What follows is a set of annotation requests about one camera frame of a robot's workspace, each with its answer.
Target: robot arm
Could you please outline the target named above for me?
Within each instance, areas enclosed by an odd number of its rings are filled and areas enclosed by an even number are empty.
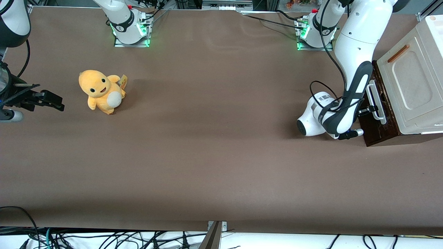
[[[0,1],[0,47],[18,47],[28,39],[30,32],[31,22],[26,0]],[[31,112],[34,111],[36,105],[49,106],[59,111],[64,110],[65,106],[62,104],[61,97],[47,90],[42,90],[39,93],[33,91],[33,88],[40,85],[26,83],[19,78],[20,74],[13,75],[8,69],[8,65],[0,60],[1,123],[19,122],[23,119],[21,111],[3,109],[4,106],[15,106]]]
[[[353,1],[352,12],[335,44],[335,56],[345,78],[343,97],[336,101],[326,92],[311,97],[304,114],[297,121],[302,134],[315,136],[327,132],[335,139],[349,132],[353,132],[355,136],[363,134],[362,130],[350,131],[350,128],[372,74],[371,61],[375,47],[386,29],[396,2],[397,0]],[[327,0],[322,7],[320,9],[326,16],[329,12],[344,11],[345,5],[339,0]],[[312,31],[310,30],[311,36],[307,36],[307,39],[314,39],[316,32]]]
[[[114,35],[124,44],[134,44],[147,35],[140,26],[148,25],[142,21],[146,14],[129,9],[124,1],[119,0],[93,0],[97,3],[108,17]]]
[[[0,47],[18,47],[30,32],[26,0],[0,1]]]

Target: plush toy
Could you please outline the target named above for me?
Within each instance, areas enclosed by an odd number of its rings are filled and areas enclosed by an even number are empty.
[[[118,107],[126,96],[124,88],[127,82],[128,78],[125,75],[121,79],[117,75],[106,77],[96,70],[86,70],[78,77],[83,92],[89,95],[89,108],[95,110],[97,106],[108,115],[114,113],[114,108]]]

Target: metal frame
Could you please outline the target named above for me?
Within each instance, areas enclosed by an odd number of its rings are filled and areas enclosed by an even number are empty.
[[[223,222],[216,221],[212,222],[210,225],[208,224],[208,226],[210,227],[209,231],[198,249],[219,249],[220,240],[222,239],[221,233],[223,228],[226,229],[226,225],[223,225]]]
[[[443,5],[443,0],[432,1],[424,10],[416,14],[417,21],[421,22],[423,19],[426,18],[426,16],[432,15],[432,13],[434,13],[434,11],[436,11],[442,5]]]

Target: mounting plate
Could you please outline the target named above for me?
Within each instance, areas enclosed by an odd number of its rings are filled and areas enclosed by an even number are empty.
[[[213,221],[208,222],[208,231],[209,231],[209,229],[211,228],[211,226],[212,226],[213,223],[214,223]],[[222,232],[226,232],[226,231],[228,230],[228,222],[222,222],[221,225],[222,225],[222,226],[221,226],[221,231],[222,231]]]

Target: table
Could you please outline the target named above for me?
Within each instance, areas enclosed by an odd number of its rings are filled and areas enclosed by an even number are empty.
[[[1,125],[0,205],[26,208],[38,226],[205,230],[227,220],[237,232],[443,234],[443,140],[367,148],[362,137],[297,131],[309,83],[341,92],[342,82],[325,53],[296,50],[291,28],[170,11],[150,48],[114,48],[101,9],[38,7],[31,21],[22,78],[66,108]],[[394,15],[374,58],[415,25]],[[6,62],[18,72],[25,58],[21,46]],[[89,110],[78,85],[87,69],[128,76],[114,115]],[[30,225],[11,213],[0,213],[3,226]]]

